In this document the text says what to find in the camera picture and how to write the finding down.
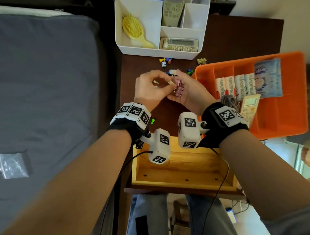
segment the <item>person's left hand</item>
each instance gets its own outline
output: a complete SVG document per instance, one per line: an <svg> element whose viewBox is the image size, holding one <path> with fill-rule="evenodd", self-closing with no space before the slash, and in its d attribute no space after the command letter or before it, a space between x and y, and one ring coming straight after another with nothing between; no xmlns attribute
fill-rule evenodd
<svg viewBox="0 0 310 235"><path fill-rule="evenodd" d="M176 88L176 84L170 84L164 88L155 87L152 81L157 78L171 81L171 77L160 70L152 70L136 78L135 103L145 105L150 112Z"/></svg>

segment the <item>jeans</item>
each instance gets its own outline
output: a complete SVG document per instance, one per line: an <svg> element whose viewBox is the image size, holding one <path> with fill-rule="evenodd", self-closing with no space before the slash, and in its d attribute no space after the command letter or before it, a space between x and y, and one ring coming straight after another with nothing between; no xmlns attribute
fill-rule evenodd
<svg viewBox="0 0 310 235"><path fill-rule="evenodd" d="M190 213L191 235L237 235L221 201L217 198L211 207L202 234L206 213L214 198L186 195ZM136 218L146 215L148 235L168 235L167 195L134 195L126 235L136 235Z"/></svg>

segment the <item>gray bedsheet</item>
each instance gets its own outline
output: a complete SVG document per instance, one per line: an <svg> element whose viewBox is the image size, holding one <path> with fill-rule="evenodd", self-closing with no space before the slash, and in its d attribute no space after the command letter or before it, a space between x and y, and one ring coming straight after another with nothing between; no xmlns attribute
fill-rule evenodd
<svg viewBox="0 0 310 235"><path fill-rule="evenodd" d="M0 232L97 137L98 23L0 15L0 153L25 152L29 178L0 177Z"/></svg>

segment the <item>orange storage tray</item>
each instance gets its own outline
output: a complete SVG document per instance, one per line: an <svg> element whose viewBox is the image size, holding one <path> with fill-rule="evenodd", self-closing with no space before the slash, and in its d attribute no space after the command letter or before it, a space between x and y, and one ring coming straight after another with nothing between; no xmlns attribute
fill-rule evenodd
<svg viewBox="0 0 310 235"><path fill-rule="evenodd" d="M281 59L282 97L260 99L250 132L258 139L299 135L308 131L307 81L304 54L297 52L264 55L196 68L197 79L215 97L215 79L254 72L262 60Z"/></svg>

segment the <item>forearm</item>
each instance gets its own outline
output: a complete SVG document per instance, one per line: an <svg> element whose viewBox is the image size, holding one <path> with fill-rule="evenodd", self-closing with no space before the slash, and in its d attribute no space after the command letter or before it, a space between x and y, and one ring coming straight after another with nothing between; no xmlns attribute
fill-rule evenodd
<svg viewBox="0 0 310 235"><path fill-rule="evenodd" d="M115 184L131 137L109 130L50 181L6 234L90 234Z"/></svg>
<svg viewBox="0 0 310 235"><path fill-rule="evenodd" d="M247 130L229 135L220 149L262 219L310 206L307 180Z"/></svg>

